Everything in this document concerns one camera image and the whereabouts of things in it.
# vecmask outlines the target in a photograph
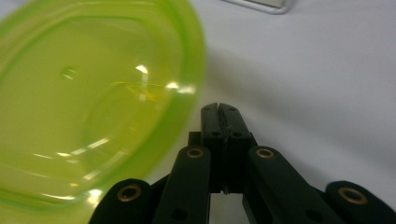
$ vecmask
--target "metal object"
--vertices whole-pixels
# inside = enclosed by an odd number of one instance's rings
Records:
[[[138,185],[132,184],[120,189],[117,197],[121,202],[128,203],[138,198],[141,192],[142,189]]]
[[[367,204],[368,200],[364,194],[356,189],[351,189],[347,187],[342,187],[338,190],[338,193],[343,197],[345,200],[349,201],[350,203],[355,204]]]
[[[212,104],[201,111],[170,175],[153,185],[116,184],[90,223],[208,223],[210,194],[241,193],[251,223],[395,224],[395,212],[367,189],[347,181],[322,192],[310,186],[282,154],[258,146],[239,111]]]
[[[256,150],[256,153],[258,156],[265,159],[271,159],[275,155],[274,152],[268,148],[259,148]]]

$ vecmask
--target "white surface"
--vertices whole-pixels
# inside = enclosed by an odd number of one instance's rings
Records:
[[[20,2],[1,0],[0,16]],[[348,180],[396,209],[396,2],[300,0],[280,16],[191,2],[205,29],[205,91],[149,181],[167,174],[187,132],[199,131],[199,107],[223,102],[311,185]],[[240,203],[212,197],[211,223],[248,223]]]

